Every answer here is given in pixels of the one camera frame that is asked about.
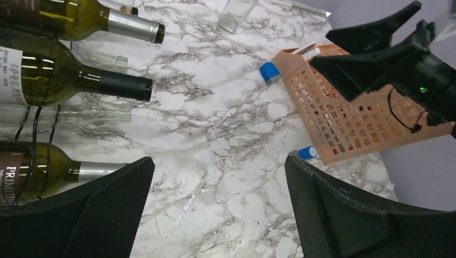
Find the gray wall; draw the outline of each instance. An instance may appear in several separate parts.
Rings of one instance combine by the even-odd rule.
[[[401,203],[456,210],[456,139],[450,135],[381,152]]]

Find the wine label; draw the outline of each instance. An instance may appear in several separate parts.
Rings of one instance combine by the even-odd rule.
[[[22,51],[0,46],[0,102],[27,105],[20,78]]]
[[[0,152],[0,203],[12,203],[18,191],[24,152]]]
[[[0,17],[41,26],[40,0],[0,0]]]

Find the brown label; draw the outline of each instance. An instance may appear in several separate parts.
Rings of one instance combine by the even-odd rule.
[[[41,26],[40,0],[0,0],[0,17]]]
[[[0,203],[12,203],[18,191],[24,152],[0,152]]]

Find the blue cap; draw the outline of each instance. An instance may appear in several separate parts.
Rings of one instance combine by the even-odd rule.
[[[260,72],[268,85],[281,78],[279,70],[277,70],[277,67],[271,62],[263,64],[260,68]]]
[[[304,149],[300,149],[298,156],[303,160],[313,159],[317,156],[317,149],[314,146],[309,146]]]

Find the black mesh pad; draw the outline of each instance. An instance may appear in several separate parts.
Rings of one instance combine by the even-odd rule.
[[[50,198],[0,210],[0,257],[129,257],[153,172],[145,157]]]

